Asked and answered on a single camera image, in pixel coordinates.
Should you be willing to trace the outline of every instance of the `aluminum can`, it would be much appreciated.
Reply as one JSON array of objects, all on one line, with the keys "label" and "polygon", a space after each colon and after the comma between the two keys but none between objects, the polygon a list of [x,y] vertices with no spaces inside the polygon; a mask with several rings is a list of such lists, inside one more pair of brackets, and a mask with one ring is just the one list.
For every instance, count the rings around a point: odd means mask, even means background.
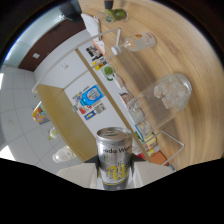
[{"label": "aluminum can", "polygon": [[101,129],[97,132],[96,143],[104,189],[124,190],[131,165],[131,131],[120,127]]}]

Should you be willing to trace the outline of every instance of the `glass jar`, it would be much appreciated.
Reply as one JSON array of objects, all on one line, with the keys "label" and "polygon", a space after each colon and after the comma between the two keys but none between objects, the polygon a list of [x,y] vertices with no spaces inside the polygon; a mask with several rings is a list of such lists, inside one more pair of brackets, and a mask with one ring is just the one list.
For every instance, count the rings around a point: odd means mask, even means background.
[{"label": "glass jar", "polygon": [[51,128],[51,130],[50,130],[50,137],[51,138],[57,138],[58,137],[58,131],[56,130],[55,127]]},{"label": "glass jar", "polygon": [[59,149],[53,156],[52,159],[55,163],[66,162],[76,157],[73,151],[66,145]]},{"label": "glass jar", "polygon": [[[146,129],[144,135],[147,135],[182,111],[190,98],[191,91],[191,84],[183,74],[169,74],[131,99],[127,103],[127,108],[133,120],[139,121],[142,130]],[[142,125],[143,116],[139,113],[139,108],[149,122],[147,126]]]}]

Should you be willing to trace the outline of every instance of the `bottle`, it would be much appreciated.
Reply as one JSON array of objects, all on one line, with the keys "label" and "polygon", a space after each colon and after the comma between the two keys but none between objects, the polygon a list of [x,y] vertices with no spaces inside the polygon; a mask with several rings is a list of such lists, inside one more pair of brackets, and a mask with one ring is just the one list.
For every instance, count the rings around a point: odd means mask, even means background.
[{"label": "bottle", "polygon": [[58,137],[59,133],[58,131],[56,130],[55,127],[51,128],[49,131],[48,131],[49,135],[48,135],[48,140],[51,140],[51,139],[55,139]]},{"label": "bottle", "polygon": [[98,19],[103,24],[128,20],[128,13],[124,9],[104,9],[98,12]]},{"label": "bottle", "polygon": [[99,99],[101,99],[103,96],[104,96],[103,91],[100,89],[98,85],[95,85],[82,94],[80,103],[82,104],[82,106],[86,105],[91,106]]},{"label": "bottle", "polygon": [[112,52],[115,55],[120,54],[124,50],[129,51],[140,51],[145,48],[151,48],[156,45],[156,38],[153,34],[147,33],[139,33],[134,36],[128,36],[124,39],[124,43],[121,45],[116,45],[111,48]]},{"label": "bottle", "polygon": [[53,156],[52,159],[55,163],[66,162],[76,157],[72,150],[66,145],[59,149]]}]

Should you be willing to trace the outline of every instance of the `lid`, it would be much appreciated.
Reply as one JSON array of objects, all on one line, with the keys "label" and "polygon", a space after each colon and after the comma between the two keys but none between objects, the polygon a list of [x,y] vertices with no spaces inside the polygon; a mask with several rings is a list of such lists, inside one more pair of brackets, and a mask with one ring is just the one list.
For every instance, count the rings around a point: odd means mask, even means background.
[{"label": "lid", "polygon": [[111,50],[115,55],[118,55],[122,52],[121,48],[118,45],[111,47]]},{"label": "lid", "polygon": [[103,128],[97,132],[97,137],[104,141],[123,141],[131,137],[131,131],[119,127]]}]

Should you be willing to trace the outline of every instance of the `can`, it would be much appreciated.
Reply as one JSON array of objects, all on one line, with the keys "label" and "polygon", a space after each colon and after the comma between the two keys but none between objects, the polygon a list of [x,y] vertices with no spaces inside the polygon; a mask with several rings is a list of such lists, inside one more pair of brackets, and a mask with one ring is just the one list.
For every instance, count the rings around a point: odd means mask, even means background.
[{"label": "can", "polygon": [[157,142],[157,138],[154,136],[155,136],[155,134],[152,133],[149,136],[147,136],[146,138],[144,138],[145,147],[147,149],[150,149],[151,145]]},{"label": "can", "polygon": [[127,103],[133,99],[133,96],[130,93],[118,93],[120,96],[120,99],[122,101],[122,103],[124,104],[125,108],[127,109]]},{"label": "can", "polygon": [[131,165],[131,131],[120,127],[101,129],[97,132],[96,144],[104,189],[124,190]]}]

